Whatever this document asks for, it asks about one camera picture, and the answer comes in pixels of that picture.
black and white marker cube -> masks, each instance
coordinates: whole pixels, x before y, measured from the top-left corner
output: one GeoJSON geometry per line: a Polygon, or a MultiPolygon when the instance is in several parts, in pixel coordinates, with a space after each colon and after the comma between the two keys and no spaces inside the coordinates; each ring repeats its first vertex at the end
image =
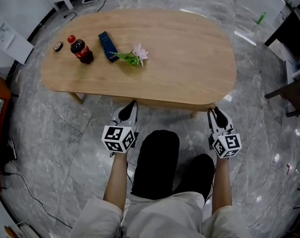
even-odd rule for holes
{"type": "Polygon", "coordinates": [[[105,126],[101,140],[108,151],[126,153],[135,136],[131,127],[105,126]]]}
{"type": "Polygon", "coordinates": [[[242,148],[239,134],[220,135],[213,143],[220,158],[235,156],[242,148]]]}

bottle label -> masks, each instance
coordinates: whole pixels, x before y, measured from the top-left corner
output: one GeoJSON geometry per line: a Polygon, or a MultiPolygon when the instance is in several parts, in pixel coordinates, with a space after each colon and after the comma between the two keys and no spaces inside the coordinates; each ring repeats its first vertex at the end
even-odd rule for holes
{"type": "Polygon", "coordinates": [[[87,47],[87,46],[85,45],[85,47],[84,47],[80,52],[74,53],[74,55],[75,55],[77,58],[82,58],[82,57],[84,57],[84,56],[87,54],[87,52],[88,52],[89,50],[90,50],[89,47],[87,47]]]}

coca-cola bottle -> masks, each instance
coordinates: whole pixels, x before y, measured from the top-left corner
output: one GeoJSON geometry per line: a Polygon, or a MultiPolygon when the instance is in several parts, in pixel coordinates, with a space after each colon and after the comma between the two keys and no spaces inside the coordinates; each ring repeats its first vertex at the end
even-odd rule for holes
{"type": "Polygon", "coordinates": [[[90,64],[93,60],[93,53],[85,42],[81,39],[76,40],[74,35],[70,35],[67,41],[71,44],[71,52],[82,62],[90,64]]]}

wooden table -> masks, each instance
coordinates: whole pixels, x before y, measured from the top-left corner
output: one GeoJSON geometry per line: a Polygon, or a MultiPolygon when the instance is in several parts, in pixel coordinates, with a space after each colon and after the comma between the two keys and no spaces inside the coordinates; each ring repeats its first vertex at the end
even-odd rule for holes
{"type": "Polygon", "coordinates": [[[99,94],[137,100],[147,106],[207,111],[234,86],[236,63],[227,35],[200,15],[163,9],[123,9],[75,18],[52,40],[42,66],[42,82],[52,91],[99,94]],[[98,35],[107,31],[119,52],[141,43],[149,59],[134,68],[110,63],[98,35]],[[71,53],[69,35],[83,39],[94,61],[80,63],[71,53]],[[54,52],[57,42],[61,51],[54,52]]]}

green bottle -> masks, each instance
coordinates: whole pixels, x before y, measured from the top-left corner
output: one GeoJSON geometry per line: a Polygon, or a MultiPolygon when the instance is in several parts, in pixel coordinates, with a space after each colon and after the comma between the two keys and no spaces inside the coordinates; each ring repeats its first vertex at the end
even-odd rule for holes
{"type": "Polygon", "coordinates": [[[261,23],[261,21],[264,19],[265,16],[265,12],[260,16],[260,18],[257,21],[257,24],[259,25],[261,23]]]}

